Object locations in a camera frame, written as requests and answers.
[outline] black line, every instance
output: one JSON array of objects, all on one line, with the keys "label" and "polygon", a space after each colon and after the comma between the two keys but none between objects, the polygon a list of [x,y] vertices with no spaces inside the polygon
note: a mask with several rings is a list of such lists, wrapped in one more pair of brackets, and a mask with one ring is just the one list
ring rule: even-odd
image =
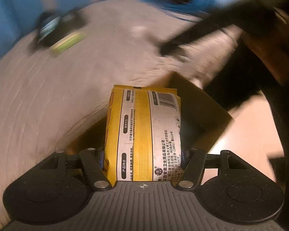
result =
[{"label": "black line", "polygon": [[122,106],[123,106],[123,100],[124,100],[124,91],[122,94],[122,103],[121,103],[121,111],[120,111],[120,121],[119,121],[119,134],[118,134],[118,146],[117,146],[117,161],[116,161],[116,175],[117,175],[117,180],[118,180],[118,151],[119,151],[119,137],[120,137],[120,126],[121,126],[121,115],[122,115]]},{"label": "black line", "polygon": [[150,94],[149,94],[149,91],[147,90],[148,92],[148,99],[149,99],[149,109],[150,109],[150,122],[151,122],[151,141],[152,141],[152,181],[153,181],[153,129],[152,129],[152,116],[151,116],[151,105],[150,105]]}]

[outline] yellow packaging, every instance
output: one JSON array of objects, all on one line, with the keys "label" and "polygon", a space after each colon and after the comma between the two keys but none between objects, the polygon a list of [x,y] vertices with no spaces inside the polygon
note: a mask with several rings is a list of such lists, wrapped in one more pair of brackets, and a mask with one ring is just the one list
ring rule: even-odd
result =
[{"label": "yellow packaging", "polygon": [[113,87],[104,168],[117,180],[176,183],[181,169],[180,98],[176,89]]}]

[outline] cardboard box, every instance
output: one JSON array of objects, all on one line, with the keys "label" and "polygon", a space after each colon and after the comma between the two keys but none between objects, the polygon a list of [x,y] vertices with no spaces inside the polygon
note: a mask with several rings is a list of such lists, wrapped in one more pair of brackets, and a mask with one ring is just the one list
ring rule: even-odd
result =
[{"label": "cardboard box", "polygon": [[[224,132],[231,116],[203,90],[179,75],[170,73],[154,82],[152,87],[177,89],[181,98],[181,147],[195,147],[208,152]],[[103,117],[66,149],[68,154],[95,147],[103,149],[107,116]]]}]

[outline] barcode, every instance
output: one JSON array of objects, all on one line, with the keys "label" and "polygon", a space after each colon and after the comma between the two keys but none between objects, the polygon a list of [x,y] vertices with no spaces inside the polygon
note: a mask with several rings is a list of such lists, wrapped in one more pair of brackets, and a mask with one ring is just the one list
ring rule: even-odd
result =
[{"label": "barcode", "polygon": [[176,109],[176,102],[171,94],[157,93],[160,105]]}]

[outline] silver screw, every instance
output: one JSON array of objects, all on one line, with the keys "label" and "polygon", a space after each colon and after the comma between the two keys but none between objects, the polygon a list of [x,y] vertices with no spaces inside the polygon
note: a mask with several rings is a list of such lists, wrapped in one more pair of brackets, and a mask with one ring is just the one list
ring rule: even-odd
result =
[{"label": "silver screw", "polygon": [[94,183],[94,186],[97,188],[105,188],[109,186],[109,183],[104,180],[98,180]]},{"label": "silver screw", "polygon": [[194,186],[194,183],[189,180],[182,180],[179,182],[179,186],[182,188],[191,188],[192,186]]}]

